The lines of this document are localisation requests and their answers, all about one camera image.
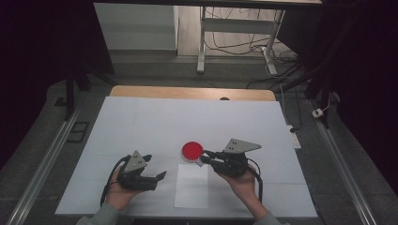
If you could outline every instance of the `red object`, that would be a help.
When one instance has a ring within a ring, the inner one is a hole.
[[[203,154],[203,147],[198,142],[187,142],[182,147],[182,156],[189,161],[196,161]]]

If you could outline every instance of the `wrist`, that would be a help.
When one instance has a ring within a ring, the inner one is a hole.
[[[268,214],[267,208],[253,195],[242,200],[249,211],[252,213],[254,220],[265,217]]]

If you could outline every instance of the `human hand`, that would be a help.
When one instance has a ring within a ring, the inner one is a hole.
[[[220,173],[217,174],[228,182],[237,197],[248,207],[255,220],[263,218],[268,214],[267,208],[255,195],[255,179],[249,171],[246,171],[242,176],[237,178],[231,178]]]
[[[246,171],[243,175],[237,178],[231,178],[220,173],[217,174],[228,182],[231,189],[243,202],[251,198],[257,198],[255,195],[255,179],[250,172]]]
[[[120,167],[114,172],[109,185],[108,194],[106,195],[105,202],[116,208],[117,210],[124,209],[134,196],[143,192],[142,190],[128,190],[124,189],[117,183],[117,175],[119,174]]]

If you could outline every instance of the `white wall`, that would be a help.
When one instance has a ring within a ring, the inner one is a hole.
[[[176,50],[177,7],[94,6],[109,50]]]

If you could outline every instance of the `wooden table edge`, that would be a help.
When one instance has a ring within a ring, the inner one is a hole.
[[[110,97],[135,98],[180,98],[180,99],[221,99],[275,101],[270,90],[226,89],[202,87],[165,87],[117,85],[112,88]]]

